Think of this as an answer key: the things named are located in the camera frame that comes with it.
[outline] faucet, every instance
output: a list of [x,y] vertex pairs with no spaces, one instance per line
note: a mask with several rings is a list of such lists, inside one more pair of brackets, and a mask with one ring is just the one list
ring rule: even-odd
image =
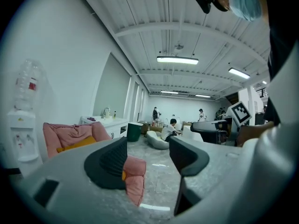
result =
[[107,115],[109,115],[109,113],[110,113],[110,108],[106,107],[106,108],[104,109],[104,118],[106,118]]

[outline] white wall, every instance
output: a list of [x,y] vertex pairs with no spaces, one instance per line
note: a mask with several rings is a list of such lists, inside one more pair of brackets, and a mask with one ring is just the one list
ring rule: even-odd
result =
[[181,121],[197,121],[199,119],[199,109],[203,109],[207,116],[208,121],[212,121],[215,118],[215,113],[221,107],[220,102],[211,102],[204,100],[191,100],[180,98],[166,98],[166,97],[153,97],[149,96],[148,102],[144,107],[144,119],[145,121],[151,121],[151,115],[154,107],[157,107],[162,113],[162,121],[165,118],[170,121],[172,115],[180,117]]
[[[258,112],[263,112],[263,101],[261,100],[261,98],[259,97],[259,95],[257,94],[257,92],[252,88],[252,86],[250,87],[250,89],[252,91],[252,99],[253,99],[253,101],[257,102],[257,111]],[[242,101],[245,104],[245,106],[247,108],[249,108],[248,107],[248,100],[249,100],[249,98],[248,98],[247,88],[239,91],[238,95],[239,95],[239,101]]]
[[259,97],[259,95],[253,89],[252,86],[249,88],[249,90],[251,91],[251,94],[252,94],[252,105],[253,105],[252,111],[249,109],[249,94],[248,94],[248,89],[245,88],[243,90],[240,90],[238,92],[238,95],[239,95],[239,101],[242,101],[244,103],[244,105],[249,110],[249,112],[250,112],[250,114],[252,116],[252,119],[250,119],[250,125],[254,125],[254,123],[255,123],[255,107],[254,107],[254,102],[255,101],[257,102],[257,112],[262,112],[263,111],[263,101],[261,100],[261,98]]
[[268,98],[269,98],[268,96],[261,98],[261,100],[262,100],[264,106],[267,105],[267,103],[268,103]]
[[[16,73],[26,58],[38,60],[47,83],[37,114],[37,136],[43,161],[47,151],[43,122],[75,124],[92,115],[100,77],[110,52],[130,75],[135,70],[84,0],[27,0],[16,14],[0,53],[0,143],[6,168],[17,167],[6,132],[6,113],[12,107]],[[139,77],[134,76],[146,90]],[[129,117],[132,91],[127,112]]]

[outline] water dispenser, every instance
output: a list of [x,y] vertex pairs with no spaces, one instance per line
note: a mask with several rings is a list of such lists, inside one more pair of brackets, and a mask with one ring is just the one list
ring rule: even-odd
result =
[[42,165],[36,138],[35,114],[13,109],[7,114],[9,137],[23,176]]

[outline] water bottle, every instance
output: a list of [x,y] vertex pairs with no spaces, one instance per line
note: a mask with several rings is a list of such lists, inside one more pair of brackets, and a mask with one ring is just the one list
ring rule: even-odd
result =
[[22,65],[16,80],[14,107],[18,110],[31,111],[36,98],[39,78],[42,75],[38,62],[27,59]]

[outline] camera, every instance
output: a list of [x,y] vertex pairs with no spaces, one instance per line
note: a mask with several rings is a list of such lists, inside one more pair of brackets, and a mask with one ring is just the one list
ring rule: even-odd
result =
[[205,14],[211,11],[211,0],[196,0]]

